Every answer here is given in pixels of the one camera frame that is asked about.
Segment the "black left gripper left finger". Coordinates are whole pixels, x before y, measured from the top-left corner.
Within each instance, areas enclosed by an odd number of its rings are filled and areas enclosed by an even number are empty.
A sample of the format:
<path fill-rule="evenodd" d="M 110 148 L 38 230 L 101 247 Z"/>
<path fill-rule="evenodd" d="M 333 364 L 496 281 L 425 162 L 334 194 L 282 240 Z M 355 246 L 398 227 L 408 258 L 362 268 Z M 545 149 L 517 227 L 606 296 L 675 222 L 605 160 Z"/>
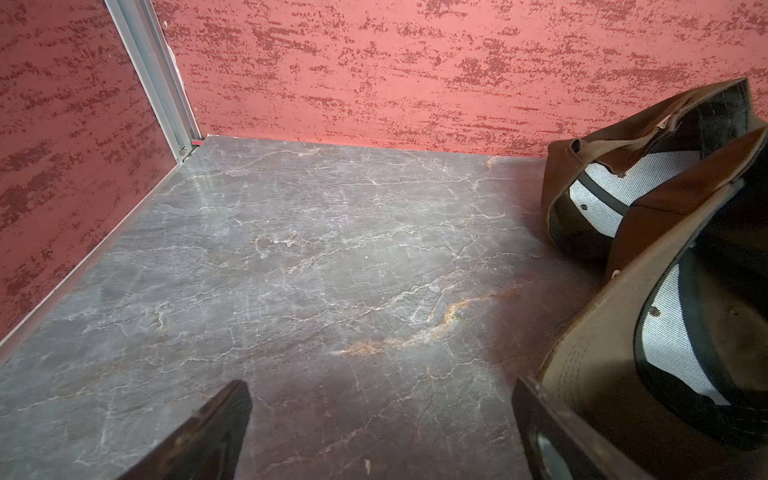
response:
<path fill-rule="evenodd" d="M 159 443 L 122 479 L 232 479 L 243 446 L 252 399 L 233 380 Z"/>

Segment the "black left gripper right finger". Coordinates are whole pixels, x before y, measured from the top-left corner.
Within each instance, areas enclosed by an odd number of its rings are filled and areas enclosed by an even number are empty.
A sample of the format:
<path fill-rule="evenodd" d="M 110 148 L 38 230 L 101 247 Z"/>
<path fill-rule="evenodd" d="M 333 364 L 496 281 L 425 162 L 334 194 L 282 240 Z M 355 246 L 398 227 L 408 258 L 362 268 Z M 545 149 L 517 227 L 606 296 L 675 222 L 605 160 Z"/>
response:
<path fill-rule="evenodd" d="M 538 381 L 519 377 L 511 404 L 532 478 L 651 477 Z"/>

